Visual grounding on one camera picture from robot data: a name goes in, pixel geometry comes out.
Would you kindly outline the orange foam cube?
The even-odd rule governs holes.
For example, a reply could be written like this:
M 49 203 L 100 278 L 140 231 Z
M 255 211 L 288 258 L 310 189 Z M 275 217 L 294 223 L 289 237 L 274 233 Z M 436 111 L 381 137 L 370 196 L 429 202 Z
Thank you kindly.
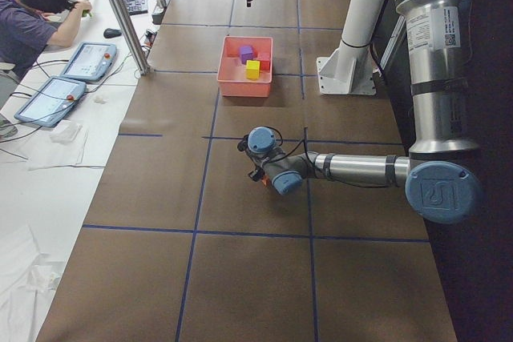
M 264 175 L 263 178 L 261 179 L 261 182 L 263 183 L 264 186 L 268 186 L 269 185 L 269 178 Z

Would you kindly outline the purple foam cube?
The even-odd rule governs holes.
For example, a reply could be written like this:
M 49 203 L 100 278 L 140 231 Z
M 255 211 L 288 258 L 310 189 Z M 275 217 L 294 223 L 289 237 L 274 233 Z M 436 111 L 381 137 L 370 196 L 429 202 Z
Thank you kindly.
M 242 64 L 251 61 L 255 58 L 255 50 L 250 45 L 243 45 L 239 47 L 239 58 Z

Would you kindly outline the yellow foam cube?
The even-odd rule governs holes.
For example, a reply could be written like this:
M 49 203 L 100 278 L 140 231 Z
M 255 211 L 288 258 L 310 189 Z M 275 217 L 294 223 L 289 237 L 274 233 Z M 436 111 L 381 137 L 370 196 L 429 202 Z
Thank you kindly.
M 250 80 L 258 80 L 261 72 L 261 62 L 258 60 L 247 60 L 245 63 L 245 76 Z

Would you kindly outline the pink foam cube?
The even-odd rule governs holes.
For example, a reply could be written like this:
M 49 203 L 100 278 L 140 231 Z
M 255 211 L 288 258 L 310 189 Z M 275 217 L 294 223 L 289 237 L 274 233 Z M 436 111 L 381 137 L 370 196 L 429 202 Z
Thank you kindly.
M 260 71 L 271 70 L 271 55 L 268 52 L 259 52 L 256 60 L 260 63 Z

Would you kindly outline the pink plastic bin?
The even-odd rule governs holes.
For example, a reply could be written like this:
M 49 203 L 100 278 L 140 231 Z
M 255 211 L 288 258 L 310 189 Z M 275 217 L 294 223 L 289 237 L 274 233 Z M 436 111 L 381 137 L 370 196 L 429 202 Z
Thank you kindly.
M 271 70 L 261 71 L 258 80 L 250 80 L 245 76 L 245 65 L 239 58 L 239 47 L 250 45 L 255 50 L 255 58 L 259 52 L 271 55 Z M 273 39 L 270 37 L 237 37 L 226 36 L 217 71 L 217 82 L 223 96 L 267 98 L 270 94 L 273 79 Z

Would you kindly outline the black computer mouse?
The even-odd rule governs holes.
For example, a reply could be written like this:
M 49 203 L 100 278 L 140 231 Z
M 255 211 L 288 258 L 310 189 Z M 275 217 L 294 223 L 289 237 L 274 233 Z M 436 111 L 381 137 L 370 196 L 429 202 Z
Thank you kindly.
M 117 38 L 117 37 L 119 37 L 121 35 L 122 35 L 121 30 L 113 29 L 113 28 L 107 28 L 103 32 L 103 37 L 105 39 Z

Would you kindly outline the upper teach pendant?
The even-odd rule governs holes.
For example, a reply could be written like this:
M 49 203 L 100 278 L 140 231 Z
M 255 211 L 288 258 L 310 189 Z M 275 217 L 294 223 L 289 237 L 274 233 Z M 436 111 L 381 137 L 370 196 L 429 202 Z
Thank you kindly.
M 113 64 L 116 55 L 115 44 L 82 42 L 60 75 L 84 82 L 99 81 Z

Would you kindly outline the teach pendant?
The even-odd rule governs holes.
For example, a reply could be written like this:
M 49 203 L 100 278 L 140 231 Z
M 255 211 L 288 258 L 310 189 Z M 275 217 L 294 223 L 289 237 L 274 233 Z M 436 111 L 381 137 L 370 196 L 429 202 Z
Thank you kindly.
M 85 82 L 52 76 L 35 91 L 14 117 L 22 123 L 54 127 L 84 96 Z
M 84 82 L 99 81 L 113 64 L 116 55 L 115 44 L 82 42 L 60 75 Z

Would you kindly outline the lower teach pendant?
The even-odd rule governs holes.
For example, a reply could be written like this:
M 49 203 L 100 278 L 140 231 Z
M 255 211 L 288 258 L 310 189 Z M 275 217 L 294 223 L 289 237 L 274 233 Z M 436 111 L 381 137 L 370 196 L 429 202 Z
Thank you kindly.
M 14 117 L 22 123 L 54 127 L 84 96 L 85 82 L 52 76 L 35 91 Z

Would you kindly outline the seated person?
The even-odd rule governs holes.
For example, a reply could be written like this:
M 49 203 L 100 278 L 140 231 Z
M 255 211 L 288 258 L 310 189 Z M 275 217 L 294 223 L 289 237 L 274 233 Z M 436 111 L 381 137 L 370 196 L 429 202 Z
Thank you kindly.
M 89 0 L 1 0 L 1 61 L 23 78 L 47 46 L 72 46 Z

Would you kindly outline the aluminium frame post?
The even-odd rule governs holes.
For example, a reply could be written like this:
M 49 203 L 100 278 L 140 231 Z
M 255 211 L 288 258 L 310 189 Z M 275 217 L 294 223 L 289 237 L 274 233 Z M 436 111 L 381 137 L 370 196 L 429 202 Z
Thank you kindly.
M 119 24 L 122 35 L 125 38 L 129 51 L 135 60 L 139 74 L 144 76 L 149 72 L 150 66 L 141 47 L 139 37 L 135 32 L 135 28 L 132 24 L 131 17 L 127 11 L 124 1 L 109 0 L 109 3 L 111 4 L 115 18 Z

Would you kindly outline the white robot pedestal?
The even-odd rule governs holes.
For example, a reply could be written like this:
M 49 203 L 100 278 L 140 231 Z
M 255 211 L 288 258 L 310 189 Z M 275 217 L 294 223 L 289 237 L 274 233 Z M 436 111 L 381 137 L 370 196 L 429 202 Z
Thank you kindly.
M 350 0 L 339 47 L 317 58 L 324 95 L 375 95 L 370 44 L 385 0 Z

